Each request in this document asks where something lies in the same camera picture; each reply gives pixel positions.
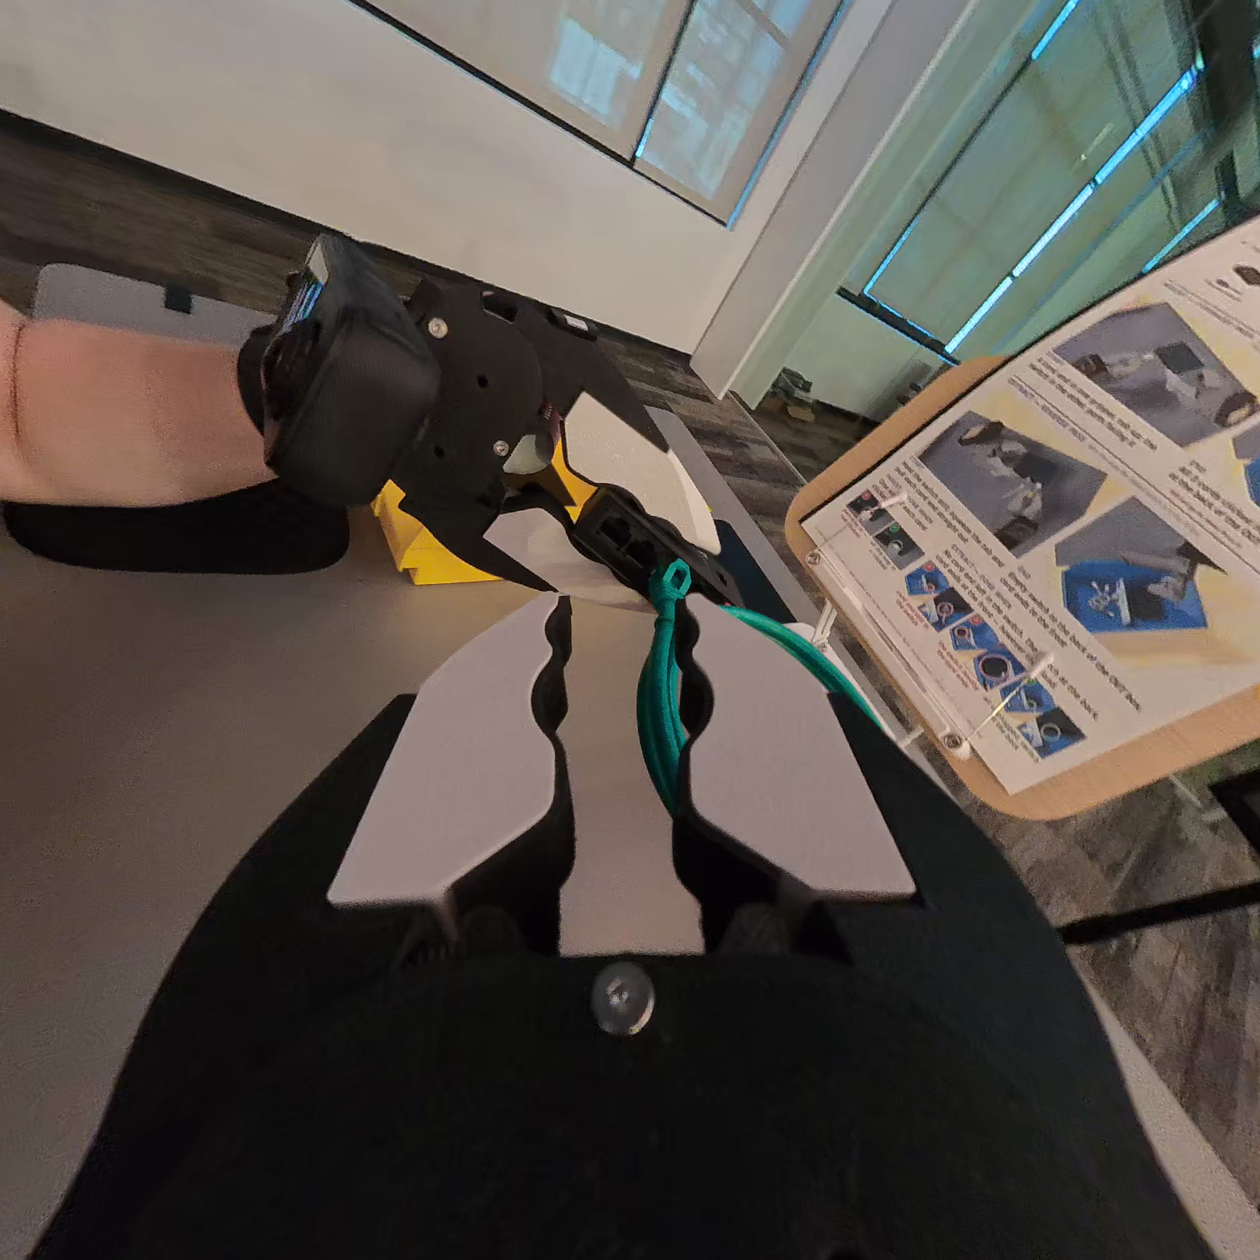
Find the white poster stand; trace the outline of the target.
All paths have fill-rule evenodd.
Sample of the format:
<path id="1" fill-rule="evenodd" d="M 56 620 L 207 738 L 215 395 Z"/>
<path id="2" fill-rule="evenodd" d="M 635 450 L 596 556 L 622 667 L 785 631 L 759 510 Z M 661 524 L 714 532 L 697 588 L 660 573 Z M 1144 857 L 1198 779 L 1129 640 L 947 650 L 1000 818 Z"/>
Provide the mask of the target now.
<path id="1" fill-rule="evenodd" d="M 818 627 L 817 622 L 787 620 L 781 624 L 781 627 L 787 633 L 789 653 L 792 653 L 794 659 L 803 665 L 815 682 L 822 683 L 830 693 L 845 695 L 884 734 L 889 734 L 888 721 L 873 706 L 863 687 L 845 668 L 837 650 L 832 646 L 832 622 L 826 622 L 822 627 Z"/>

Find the yellow plastic bin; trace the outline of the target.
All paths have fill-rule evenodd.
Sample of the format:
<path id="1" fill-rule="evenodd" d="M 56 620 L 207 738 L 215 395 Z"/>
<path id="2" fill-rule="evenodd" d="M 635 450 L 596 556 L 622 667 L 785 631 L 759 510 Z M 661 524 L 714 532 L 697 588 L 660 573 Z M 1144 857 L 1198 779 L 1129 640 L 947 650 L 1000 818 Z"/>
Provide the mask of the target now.
<path id="1" fill-rule="evenodd" d="M 555 446 L 551 461 L 538 472 L 514 472 L 508 476 L 514 489 L 534 485 L 547 491 L 568 513 L 577 519 L 581 506 L 594 495 L 594 481 L 577 476 L 566 463 L 562 444 Z M 394 567 L 409 575 L 415 584 L 465 584 L 497 581 L 497 575 L 482 571 L 446 549 L 428 526 L 402 508 L 403 491 L 392 480 L 385 481 L 372 498 L 375 515 Z"/>

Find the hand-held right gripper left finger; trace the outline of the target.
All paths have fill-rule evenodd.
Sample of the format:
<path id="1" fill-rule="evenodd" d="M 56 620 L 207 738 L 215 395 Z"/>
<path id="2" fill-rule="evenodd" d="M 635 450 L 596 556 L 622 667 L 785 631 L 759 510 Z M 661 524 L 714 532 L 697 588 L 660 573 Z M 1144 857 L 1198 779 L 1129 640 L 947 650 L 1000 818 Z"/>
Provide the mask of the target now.
<path id="1" fill-rule="evenodd" d="M 329 904 L 420 904 L 454 928 L 506 911 L 557 945 L 575 863 L 559 725 L 570 597 L 544 592 L 463 644 L 417 689 L 336 874 Z"/>

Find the black ethernet switch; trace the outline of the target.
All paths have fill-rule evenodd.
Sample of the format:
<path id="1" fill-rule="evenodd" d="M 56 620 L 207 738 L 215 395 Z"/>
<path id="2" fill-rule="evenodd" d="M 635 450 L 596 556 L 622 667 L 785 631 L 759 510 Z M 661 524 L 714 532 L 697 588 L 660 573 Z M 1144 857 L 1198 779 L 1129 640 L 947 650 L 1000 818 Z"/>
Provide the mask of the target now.
<path id="1" fill-rule="evenodd" d="M 590 560 L 639 596 L 650 596 L 652 577 L 682 560 L 689 590 L 718 605 L 746 607 L 740 586 L 716 554 L 688 541 L 667 519 L 641 508 L 622 489 L 602 485 L 590 495 L 568 528 L 570 541 Z"/>

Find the black textured pad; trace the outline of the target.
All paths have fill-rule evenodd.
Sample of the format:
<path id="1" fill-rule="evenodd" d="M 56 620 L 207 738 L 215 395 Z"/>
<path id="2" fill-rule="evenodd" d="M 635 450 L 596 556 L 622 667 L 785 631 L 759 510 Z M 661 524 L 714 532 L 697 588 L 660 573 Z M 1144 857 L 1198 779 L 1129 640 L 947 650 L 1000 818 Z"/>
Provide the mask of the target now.
<path id="1" fill-rule="evenodd" d="M 2 506 L 26 551 L 88 569 L 172 575 L 301 575 L 349 549 L 349 515 L 280 480 L 151 508 Z"/>

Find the person's left forearm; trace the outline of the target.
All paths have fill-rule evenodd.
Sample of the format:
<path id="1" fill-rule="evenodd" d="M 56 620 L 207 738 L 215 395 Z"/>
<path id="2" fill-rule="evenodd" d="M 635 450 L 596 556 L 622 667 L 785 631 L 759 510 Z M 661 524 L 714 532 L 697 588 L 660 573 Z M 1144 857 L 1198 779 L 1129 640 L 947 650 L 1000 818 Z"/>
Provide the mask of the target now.
<path id="1" fill-rule="evenodd" d="M 273 480 L 237 354 L 2 302 L 2 500 L 149 508 Z"/>

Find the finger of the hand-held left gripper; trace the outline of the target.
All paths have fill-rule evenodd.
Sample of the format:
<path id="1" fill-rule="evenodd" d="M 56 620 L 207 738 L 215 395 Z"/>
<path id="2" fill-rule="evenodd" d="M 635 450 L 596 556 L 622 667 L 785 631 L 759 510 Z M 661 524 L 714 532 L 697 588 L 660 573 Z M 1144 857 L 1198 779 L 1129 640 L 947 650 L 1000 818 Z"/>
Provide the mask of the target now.
<path id="1" fill-rule="evenodd" d="M 632 495 L 689 545 L 714 551 L 714 513 L 684 463 L 603 401 L 579 392 L 560 422 L 566 467 L 579 478 Z"/>
<path id="2" fill-rule="evenodd" d="M 549 588 L 592 605 L 650 610 L 652 605 L 624 584 L 605 564 L 585 556 L 570 539 L 566 524 L 540 506 L 501 511 L 484 532 L 495 545 Z"/>

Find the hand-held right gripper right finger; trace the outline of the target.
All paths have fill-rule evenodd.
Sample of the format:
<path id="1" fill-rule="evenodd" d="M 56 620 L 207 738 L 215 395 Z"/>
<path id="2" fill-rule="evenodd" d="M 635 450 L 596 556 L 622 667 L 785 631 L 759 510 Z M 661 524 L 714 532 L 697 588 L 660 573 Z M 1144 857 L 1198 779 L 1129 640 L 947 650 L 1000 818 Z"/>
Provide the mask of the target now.
<path id="1" fill-rule="evenodd" d="M 783 644 L 684 601 L 682 803 L 770 872 L 835 900 L 908 900 L 914 876 L 832 708 Z"/>

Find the instruction poster board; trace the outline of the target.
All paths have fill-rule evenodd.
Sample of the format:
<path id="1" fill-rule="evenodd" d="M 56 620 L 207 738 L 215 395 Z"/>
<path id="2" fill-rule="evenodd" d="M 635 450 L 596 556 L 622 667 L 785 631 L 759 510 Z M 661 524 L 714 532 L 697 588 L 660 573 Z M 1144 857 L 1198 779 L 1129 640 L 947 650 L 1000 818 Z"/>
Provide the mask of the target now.
<path id="1" fill-rule="evenodd" d="M 968 790 L 1063 818 L 1258 738 L 1258 214 L 946 371 L 785 536 Z"/>

